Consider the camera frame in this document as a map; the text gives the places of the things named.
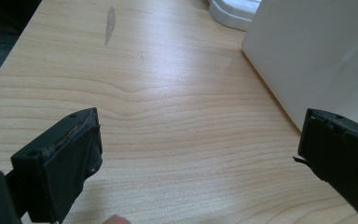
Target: white plastic object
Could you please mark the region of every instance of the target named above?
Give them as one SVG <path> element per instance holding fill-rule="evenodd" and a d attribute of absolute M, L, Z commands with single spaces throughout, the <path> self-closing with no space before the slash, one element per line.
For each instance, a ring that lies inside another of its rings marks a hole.
<path fill-rule="evenodd" d="M 358 122 L 358 0 L 263 0 L 242 48 L 300 130 L 310 107 Z"/>
<path fill-rule="evenodd" d="M 209 12 L 223 25 L 246 31 L 261 0 L 212 0 Z"/>

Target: table surface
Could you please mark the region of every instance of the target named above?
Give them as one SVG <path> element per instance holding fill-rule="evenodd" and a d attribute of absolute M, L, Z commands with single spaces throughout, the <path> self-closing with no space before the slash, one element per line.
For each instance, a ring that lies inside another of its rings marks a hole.
<path fill-rule="evenodd" d="M 241 51 L 244 36 L 215 22 L 206 0 L 43 1 L 0 69 L 0 170 L 58 120 L 96 106 L 103 166 L 64 223 L 113 214 L 132 223 L 358 223 L 293 162 L 300 131 Z"/>

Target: wood grain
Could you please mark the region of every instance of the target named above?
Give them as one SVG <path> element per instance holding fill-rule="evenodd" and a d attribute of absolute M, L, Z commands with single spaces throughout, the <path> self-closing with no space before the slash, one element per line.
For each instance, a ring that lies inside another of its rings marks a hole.
<path fill-rule="evenodd" d="M 0 70 L 0 170 L 59 119 L 96 106 L 103 167 L 65 223 L 358 223 L 293 162 L 299 131 L 242 53 L 245 33 L 207 6 L 43 1 Z"/>

